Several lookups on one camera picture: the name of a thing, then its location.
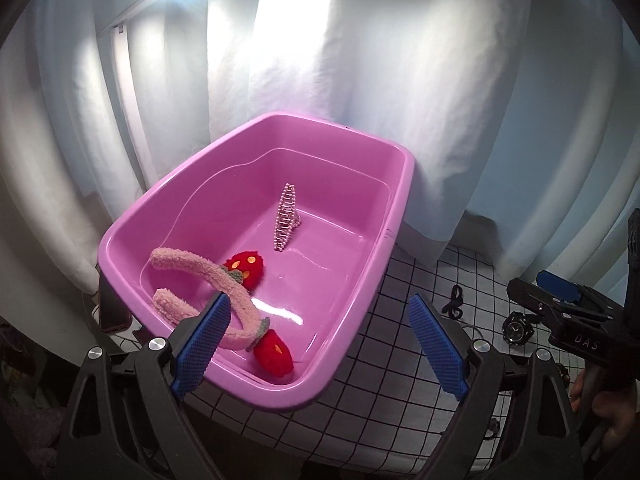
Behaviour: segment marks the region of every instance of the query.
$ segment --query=finger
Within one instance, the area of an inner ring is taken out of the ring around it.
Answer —
[[[582,395],[582,388],[584,387],[584,370],[575,378],[575,383],[569,391],[569,397],[580,397]]]
[[[615,427],[609,428],[609,431],[604,434],[602,438],[602,449],[604,451],[611,451],[616,449],[620,442],[624,440],[624,438],[628,435],[629,431],[633,428],[635,422],[634,418],[625,419],[621,424],[616,425]]]
[[[636,421],[636,403],[631,402],[629,391],[600,392],[593,399],[593,413],[611,423],[602,439],[606,451],[614,449],[622,441]]]

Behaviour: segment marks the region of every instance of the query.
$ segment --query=bright light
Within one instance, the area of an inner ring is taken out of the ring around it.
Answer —
[[[284,319],[290,319],[295,324],[302,325],[302,318],[297,314],[289,312],[286,308],[276,308],[264,303],[263,301],[258,300],[257,298],[251,298],[251,302],[258,310],[266,312],[267,314],[271,314],[272,316],[280,316]]]
[[[291,74],[315,73],[325,49],[330,9],[331,0],[260,0],[254,23],[254,73],[271,73],[274,66],[280,76],[286,69]]]

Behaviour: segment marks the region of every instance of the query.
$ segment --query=metal screw cap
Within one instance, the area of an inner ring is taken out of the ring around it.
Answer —
[[[545,348],[538,348],[538,350],[536,350],[536,356],[541,361],[549,361],[549,359],[551,359],[551,353]]]
[[[94,346],[93,348],[91,348],[91,350],[89,350],[89,352],[87,353],[87,357],[89,359],[97,359],[98,357],[100,357],[102,355],[102,348],[100,348],[99,346]]]
[[[484,339],[478,339],[477,341],[474,341],[474,349],[476,352],[484,354],[491,349],[491,345]]]
[[[152,350],[162,350],[166,345],[166,341],[162,337],[155,337],[149,341],[149,348]]]

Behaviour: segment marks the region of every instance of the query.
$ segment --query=blue gripper pad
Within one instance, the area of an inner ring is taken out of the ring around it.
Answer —
[[[231,323],[231,301],[226,294],[212,299],[198,317],[183,319],[178,327],[189,320],[198,320],[191,336],[185,341],[175,357],[174,382],[171,390],[179,399],[195,390],[211,361],[216,348]]]
[[[447,333],[423,299],[414,294],[409,300],[409,324],[422,351],[433,368],[440,386],[460,402],[469,390],[464,361]]]
[[[572,282],[552,274],[548,270],[541,270],[536,276],[536,284],[552,296],[569,303],[578,303],[582,294]]]

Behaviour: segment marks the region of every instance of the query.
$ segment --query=pink plastic basin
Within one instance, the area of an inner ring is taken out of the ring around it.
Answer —
[[[252,353],[218,349],[206,378],[259,408],[290,410],[322,392],[358,331],[391,254],[413,170],[412,155],[388,140],[292,114],[264,115],[137,200],[104,235],[98,262],[138,320],[166,337],[172,327],[151,306],[156,289],[195,308],[213,291],[183,272],[153,269],[154,248],[220,264],[258,251],[265,272],[252,297],[289,347],[294,372],[278,380]],[[296,186],[302,223],[276,252],[274,220],[287,182]]]

